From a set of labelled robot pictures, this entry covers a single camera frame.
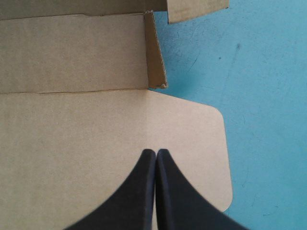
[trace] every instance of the blue surface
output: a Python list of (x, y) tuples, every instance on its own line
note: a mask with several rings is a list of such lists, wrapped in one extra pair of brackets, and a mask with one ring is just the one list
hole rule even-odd
[(169, 88), (218, 108), (234, 199), (252, 230), (307, 230), (307, 1), (232, 0), (167, 24), (155, 14)]

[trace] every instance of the black object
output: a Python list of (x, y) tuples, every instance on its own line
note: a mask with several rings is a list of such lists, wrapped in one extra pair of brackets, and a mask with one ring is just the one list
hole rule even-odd
[(66, 230), (151, 230), (154, 168), (155, 152), (145, 149), (119, 189)]
[(159, 230), (247, 230), (206, 201), (166, 149), (158, 152), (155, 177)]

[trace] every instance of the corrugated cardboard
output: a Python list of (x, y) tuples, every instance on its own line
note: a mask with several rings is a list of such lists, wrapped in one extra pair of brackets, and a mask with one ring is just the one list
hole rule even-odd
[(232, 200), (223, 118), (213, 107), (129, 90), (7, 94), (0, 108), (1, 229), (72, 224), (119, 187), (144, 148), (168, 148), (219, 209)]
[(59, 16), (165, 8), (154, 3), (0, 0), (0, 229), (72, 224), (118, 188), (144, 148), (169, 149), (200, 194), (228, 208), (221, 114), (144, 90), (167, 86), (153, 13)]

